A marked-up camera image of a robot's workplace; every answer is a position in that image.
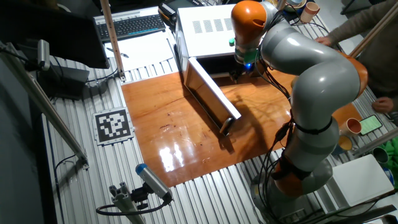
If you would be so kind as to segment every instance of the gray robot arm segment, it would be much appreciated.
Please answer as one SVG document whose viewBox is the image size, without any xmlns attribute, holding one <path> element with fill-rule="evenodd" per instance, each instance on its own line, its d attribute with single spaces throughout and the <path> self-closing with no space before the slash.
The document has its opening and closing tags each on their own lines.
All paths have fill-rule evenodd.
<svg viewBox="0 0 398 224">
<path fill-rule="evenodd" d="M 290 99 L 297 126 L 284 156 L 294 167 L 309 172 L 302 180 L 302 193 L 321 187 L 331 169 L 323 167 L 333 151 L 339 128 L 332 114 L 358 96 L 361 81 L 356 67 L 337 51 L 319 44 L 281 22 L 271 28 L 261 43 L 262 58 L 274 69 L 299 75 Z M 323 130 L 312 134 L 305 130 Z"/>
</svg>

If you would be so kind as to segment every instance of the black keyboard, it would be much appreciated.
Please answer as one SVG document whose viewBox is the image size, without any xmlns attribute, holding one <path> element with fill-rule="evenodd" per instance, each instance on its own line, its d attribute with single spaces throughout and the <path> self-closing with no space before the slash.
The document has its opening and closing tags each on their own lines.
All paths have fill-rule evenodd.
<svg viewBox="0 0 398 224">
<path fill-rule="evenodd" d="M 141 16 L 113 22 L 118 40 L 139 37 L 166 29 L 159 15 Z M 106 24 L 97 25 L 102 42 L 110 42 Z"/>
</svg>

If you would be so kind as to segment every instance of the glossy wooden surface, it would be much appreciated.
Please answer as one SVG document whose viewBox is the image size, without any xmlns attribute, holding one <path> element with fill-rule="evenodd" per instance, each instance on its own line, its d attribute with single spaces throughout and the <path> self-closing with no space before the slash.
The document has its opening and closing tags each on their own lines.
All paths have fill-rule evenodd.
<svg viewBox="0 0 398 224">
<path fill-rule="evenodd" d="M 294 76 L 272 74 L 291 92 Z M 218 134 L 178 73 L 122 86 L 144 162 L 170 187 L 267 152 L 275 132 L 290 119 L 289 102 L 261 78 L 216 82 L 242 114 L 228 137 Z M 333 116 L 339 124 L 361 119 L 352 104 Z"/>
</svg>

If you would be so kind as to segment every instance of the metal rod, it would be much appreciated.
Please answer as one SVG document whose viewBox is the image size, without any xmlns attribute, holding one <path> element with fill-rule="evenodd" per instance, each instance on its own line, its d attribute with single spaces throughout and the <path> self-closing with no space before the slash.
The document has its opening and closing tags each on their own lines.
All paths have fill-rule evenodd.
<svg viewBox="0 0 398 224">
<path fill-rule="evenodd" d="M 11 44 L 7 44 L 6 48 L 8 51 L 17 54 L 16 49 Z M 0 53 L 0 57 L 3 59 L 12 74 L 18 79 L 19 83 L 24 87 L 29 97 L 36 103 L 41 112 L 43 112 L 46 118 L 61 135 L 63 140 L 68 144 L 70 149 L 79 159 L 82 160 L 82 164 L 85 165 L 85 168 L 88 168 L 87 155 L 83 152 L 73 134 L 62 121 L 61 117 L 52 106 L 51 101 L 47 98 L 40 85 L 36 82 L 36 79 L 25 70 L 23 64 L 18 58 L 6 53 Z"/>
<path fill-rule="evenodd" d="M 370 33 L 355 47 L 349 56 L 356 58 L 363 49 L 378 35 L 398 14 L 398 2 L 387 12 L 387 14 L 377 23 Z"/>
<path fill-rule="evenodd" d="M 102 12 L 104 13 L 106 27 L 108 28 L 109 38 L 111 39 L 113 54 L 114 54 L 114 58 L 116 59 L 116 65 L 118 66 L 118 72 L 120 75 L 120 79 L 122 81 L 126 81 L 126 77 L 124 76 L 122 57 L 120 56 L 118 37 L 116 36 L 116 31 L 114 30 L 114 25 L 113 25 L 113 20 L 112 20 L 112 12 L 111 12 L 111 8 L 109 6 L 109 1 L 101 0 L 101 7 L 102 7 Z"/>
<path fill-rule="evenodd" d="M 284 10 L 284 8 L 286 6 L 286 1 L 287 0 L 278 1 L 278 5 L 276 6 L 276 9 L 278 9 L 278 11 Z"/>
</svg>

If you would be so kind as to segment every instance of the orange cup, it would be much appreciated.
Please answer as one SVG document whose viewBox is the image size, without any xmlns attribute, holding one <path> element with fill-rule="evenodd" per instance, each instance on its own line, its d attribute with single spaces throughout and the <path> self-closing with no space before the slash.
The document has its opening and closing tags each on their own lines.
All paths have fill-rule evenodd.
<svg viewBox="0 0 398 224">
<path fill-rule="evenodd" d="M 319 5 L 315 2 L 308 2 L 307 5 L 305 5 L 305 8 L 303 10 L 303 13 L 300 16 L 300 20 L 303 23 L 308 23 L 311 22 L 312 18 L 318 14 L 319 10 L 321 8 Z"/>
<path fill-rule="evenodd" d="M 340 155 L 346 151 L 349 151 L 353 148 L 353 142 L 347 136 L 340 136 L 338 140 L 338 144 L 335 147 L 335 150 L 331 153 L 332 155 Z"/>
<path fill-rule="evenodd" d="M 344 124 L 340 126 L 340 134 L 355 137 L 362 130 L 361 123 L 355 118 L 349 118 Z"/>
</svg>

